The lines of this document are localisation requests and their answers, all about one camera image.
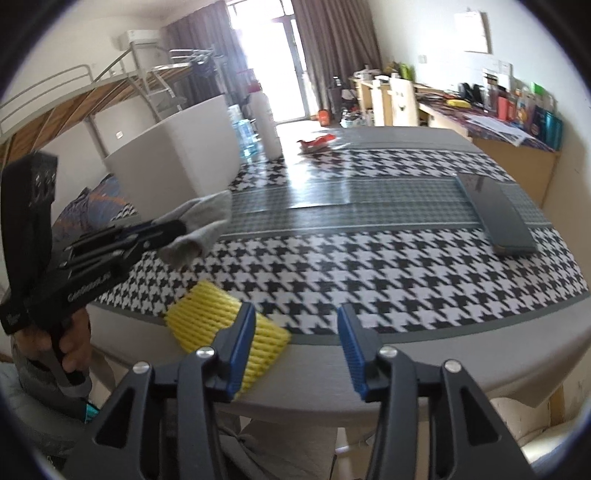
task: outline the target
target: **gray phone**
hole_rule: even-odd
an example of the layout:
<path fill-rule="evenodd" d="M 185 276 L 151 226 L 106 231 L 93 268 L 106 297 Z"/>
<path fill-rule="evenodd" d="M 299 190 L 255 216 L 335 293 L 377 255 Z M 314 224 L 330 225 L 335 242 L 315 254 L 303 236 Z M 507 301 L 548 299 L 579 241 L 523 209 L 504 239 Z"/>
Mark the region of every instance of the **gray phone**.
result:
<path fill-rule="evenodd" d="M 474 207 L 497 255 L 531 255 L 538 251 L 530 229 L 495 180 L 459 173 L 457 182 Z"/>

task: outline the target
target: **black and white tablecloth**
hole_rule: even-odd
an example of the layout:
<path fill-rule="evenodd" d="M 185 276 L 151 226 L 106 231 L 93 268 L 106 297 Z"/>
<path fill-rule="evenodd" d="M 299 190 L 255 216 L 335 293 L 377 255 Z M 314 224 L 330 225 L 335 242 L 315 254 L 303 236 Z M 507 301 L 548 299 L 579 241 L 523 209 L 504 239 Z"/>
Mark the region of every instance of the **black and white tablecloth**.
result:
<path fill-rule="evenodd" d="M 493 254 L 455 184 L 460 172 L 501 183 L 537 254 Z M 259 160 L 244 164 L 230 189 L 232 225 L 205 259 L 174 271 L 146 254 L 98 303 L 163 316 L 207 279 L 295 334 L 333 336 L 343 303 L 366 327 L 404 334 L 494 327 L 588 295 L 558 232 L 484 153 L 337 150 Z"/>

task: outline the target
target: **chair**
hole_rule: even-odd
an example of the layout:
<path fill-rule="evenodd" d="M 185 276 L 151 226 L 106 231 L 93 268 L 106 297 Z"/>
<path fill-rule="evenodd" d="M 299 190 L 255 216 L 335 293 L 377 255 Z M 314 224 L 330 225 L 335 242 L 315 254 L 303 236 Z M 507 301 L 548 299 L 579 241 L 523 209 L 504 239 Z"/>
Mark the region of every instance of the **chair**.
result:
<path fill-rule="evenodd" d="M 395 127 L 418 127 L 418 103 L 414 83 L 410 80 L 390 78 L 392 112 Z"/>

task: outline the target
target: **person's hand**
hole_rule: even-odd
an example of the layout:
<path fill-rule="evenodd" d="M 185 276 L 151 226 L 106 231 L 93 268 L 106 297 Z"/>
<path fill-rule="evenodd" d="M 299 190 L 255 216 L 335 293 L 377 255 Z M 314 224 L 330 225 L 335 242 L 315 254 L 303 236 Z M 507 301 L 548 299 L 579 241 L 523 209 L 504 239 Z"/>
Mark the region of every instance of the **person's hand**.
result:
<path fill-rule="evenodd" d="M 63 369 L 70 373 L 86 370 L 90 365 L 90 319 L 86 309 L 72 315 L 72 325 L 60 339 L 60 350 L 66 354 L 61 362 Z M 51 337 L 47 332 L 31 325 L 14 334 L 21 353 L 30 360 L 38 360 L 41 352 L 51 349 Z"/>

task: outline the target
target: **air conditioner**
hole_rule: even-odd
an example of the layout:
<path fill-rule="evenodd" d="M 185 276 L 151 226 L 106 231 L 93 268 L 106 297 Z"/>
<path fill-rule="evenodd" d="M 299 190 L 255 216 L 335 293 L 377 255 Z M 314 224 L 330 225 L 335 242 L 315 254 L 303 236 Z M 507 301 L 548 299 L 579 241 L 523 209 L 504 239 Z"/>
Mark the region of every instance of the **air conditioner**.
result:
<path fill-rule="evenodd" d="M 119 47 L 127 50 L 131 42 L 136 45 L 158 43 L 161 40 L 159 30 L 128 30 L 119 36 Z"/>

